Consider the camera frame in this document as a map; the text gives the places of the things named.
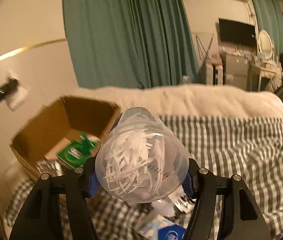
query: checkered fabric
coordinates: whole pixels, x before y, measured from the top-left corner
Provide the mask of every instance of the checkered fabric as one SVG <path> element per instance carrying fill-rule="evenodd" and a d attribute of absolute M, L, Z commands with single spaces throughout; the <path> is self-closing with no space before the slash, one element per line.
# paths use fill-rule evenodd
<path fill-rule="evenodd" d="M 273 239 L 283 236 L 283 120 L 276 118 L 233 119 L 221 117 L 161 116 L 185 145 L 200 167 L 215 175 L 240 174 L 266 220 Z M 34 183 L 18 185 L 5 219 L 9 226 L 16 220 Z M 100 239 L 142 239 L 134 226 L 148 212 L 146 204 L 136 208 L 107 192 L 91 214 Z M 72 239 L 66 207 L 61 206 L 65 239 Z M 221 213 L 217 196 L 210 239 L 216 239 Z M 176 219 L 187 227 L 191 214 Z"/>

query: black monitor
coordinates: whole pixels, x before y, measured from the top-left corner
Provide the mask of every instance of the black monitor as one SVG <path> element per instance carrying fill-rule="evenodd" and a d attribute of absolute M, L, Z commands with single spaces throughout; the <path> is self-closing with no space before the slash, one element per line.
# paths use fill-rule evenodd
<path fill-rule="evenodd" d="M 254 25 L 219 19 L 220 40 L 243 46 L 256 47 Z"/>

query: cardboard box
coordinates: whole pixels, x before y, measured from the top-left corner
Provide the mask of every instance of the cardboard box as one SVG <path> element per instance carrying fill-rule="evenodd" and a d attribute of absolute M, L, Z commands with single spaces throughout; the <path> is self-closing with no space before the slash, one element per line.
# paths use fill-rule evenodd
<path fill-rule="evenodd" d="M 80 97 L 62 97 L 46 106 L 13 138 L 11 149 L 27 173 L 38 179 L 36 163 L 45 159 L 61 140 L 80 141 L 80 135 L 93 135 L 101 142 L 120 114 L 115 103 Z"/>

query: screw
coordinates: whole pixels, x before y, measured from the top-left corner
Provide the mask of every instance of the screw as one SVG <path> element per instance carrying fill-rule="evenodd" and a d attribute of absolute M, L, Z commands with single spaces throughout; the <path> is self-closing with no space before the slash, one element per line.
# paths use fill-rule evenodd
<path fill-rule="evenodd" d="M 240 181 L 240 180 L 241 180 L 241 177 L 240 177 L 238 174 L 235 174 L 235 175 L 233 176 L 233 178 L 234 178 L 234 180 L 236 180 L 236 181 Z"/>
<path fill-rule="evenodd" d="M 75 173 L 80 174 L 83 172 L 83 168 L 82 167 L 78 167 L 75 169 Z"/>
<path fill-rule="evenodd" d="M 208 170 L 206 169 L 206 168 L 200 168 L 199 169 L 199 172 L 201 173 L 201 174 L 207 174 L 208 173 Z"/>
<path fill-rule="evenodd" d="M 41 179 L 46 180 L 49 178 L 49 174 L 48 173 L 44 173 L 43 175 L 40 176 Z"/>

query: clear plastic cup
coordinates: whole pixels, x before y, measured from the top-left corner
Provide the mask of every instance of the clear plastic cup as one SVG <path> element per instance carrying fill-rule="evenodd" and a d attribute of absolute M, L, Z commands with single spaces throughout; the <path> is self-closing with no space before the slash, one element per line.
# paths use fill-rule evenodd
<path fill-rule="evenodd" d="M 102 187 L 111 195 L 130 203 L 148 203 L 181 185 L 189 157 L 158 117 L 134 107 L 123 112 L 104 140 L 95 169 Z"/>

